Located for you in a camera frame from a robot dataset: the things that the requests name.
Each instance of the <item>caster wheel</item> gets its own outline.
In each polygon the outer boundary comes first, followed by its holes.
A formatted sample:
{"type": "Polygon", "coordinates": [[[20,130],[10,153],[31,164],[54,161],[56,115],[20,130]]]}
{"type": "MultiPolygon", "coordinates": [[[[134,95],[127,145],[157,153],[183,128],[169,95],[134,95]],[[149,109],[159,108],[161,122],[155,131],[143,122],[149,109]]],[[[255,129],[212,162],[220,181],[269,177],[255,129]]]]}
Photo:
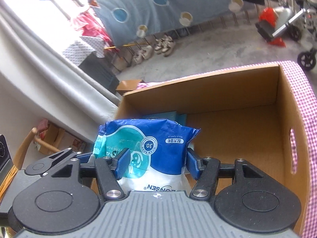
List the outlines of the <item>caster wheel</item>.
{"type": "Polygon", "coordinates": [[[316,57],[311,52],[301,52],[297,57],[297,63],[304,71],[310,71],[316,66],[316,57]]]}
{"type": "Polygon", "coordinates": [[[287,28],[287,32],[288,32],[289,37],[295,42],[298,42],[302,38],[302,32],[301,32],[299,27],[296,27],[294,25],[290,25],[287,28]]]}

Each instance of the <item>box handle hole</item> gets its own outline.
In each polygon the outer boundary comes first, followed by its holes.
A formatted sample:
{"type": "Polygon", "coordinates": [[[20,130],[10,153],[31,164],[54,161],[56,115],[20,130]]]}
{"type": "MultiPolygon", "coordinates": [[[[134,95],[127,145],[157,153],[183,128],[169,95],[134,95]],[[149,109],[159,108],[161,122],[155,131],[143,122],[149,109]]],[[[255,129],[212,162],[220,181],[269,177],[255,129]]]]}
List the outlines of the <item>box handle hole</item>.
{"type": "Polygon", "coordinates": [[[295,133],[293,129],[291,129],[289,133],[289,141],[291,143],[291,152],[292,152],[291,173],[294,175],[297,172],[297,148],[296,148],[296,141],[295,141],[295,133]]]}

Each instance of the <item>wet wipes package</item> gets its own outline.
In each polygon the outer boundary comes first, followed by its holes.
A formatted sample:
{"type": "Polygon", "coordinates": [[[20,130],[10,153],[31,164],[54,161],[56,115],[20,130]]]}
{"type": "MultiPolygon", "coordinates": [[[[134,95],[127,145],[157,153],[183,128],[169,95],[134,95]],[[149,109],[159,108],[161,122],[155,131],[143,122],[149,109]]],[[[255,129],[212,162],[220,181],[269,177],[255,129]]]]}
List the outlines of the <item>wet wipes package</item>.
{"type": "Polygon", "coordinates": [[[115,157],[130,149],[130,165],[119,181],[124,192],[190,191],[183,174],[186,147],[198,132],[170,120],[114,120],[100,126],[94,154],[115,157]]]}

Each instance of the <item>red bag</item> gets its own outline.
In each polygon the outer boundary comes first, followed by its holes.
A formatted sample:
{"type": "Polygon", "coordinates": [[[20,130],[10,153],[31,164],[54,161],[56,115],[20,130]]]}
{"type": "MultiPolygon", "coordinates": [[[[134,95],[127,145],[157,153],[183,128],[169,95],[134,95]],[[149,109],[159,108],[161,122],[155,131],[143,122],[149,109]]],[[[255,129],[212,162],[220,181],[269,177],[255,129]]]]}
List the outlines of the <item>red bag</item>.
{"type": "MultiPolygon", "coordinates": [[[[277,20],[277,15],[275,14],[273,8],[268,7],[265,8],[259,16],[259,20],[266,20],[268,23],[271,24],[272,27],[275,27],[275,23],[277,20]]],[[[275,38],[271,42],[268,42],[270,45],[279,46],[279,47],[286,47],[283,39],[281,37],[275,38]]]]}

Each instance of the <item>white circle logo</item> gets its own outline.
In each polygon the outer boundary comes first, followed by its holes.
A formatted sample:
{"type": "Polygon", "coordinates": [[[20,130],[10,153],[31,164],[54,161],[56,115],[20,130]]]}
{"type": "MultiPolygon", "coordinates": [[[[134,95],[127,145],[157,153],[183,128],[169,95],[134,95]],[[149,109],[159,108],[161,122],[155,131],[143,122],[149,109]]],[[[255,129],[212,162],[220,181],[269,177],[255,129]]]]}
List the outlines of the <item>white circle logo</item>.
{"type": "Polygon", "coordinates": [[[141,151],[146,155],[153,154],[157,147],[158,141],[152,136],[145,137],[141,142],[141,151]]]}

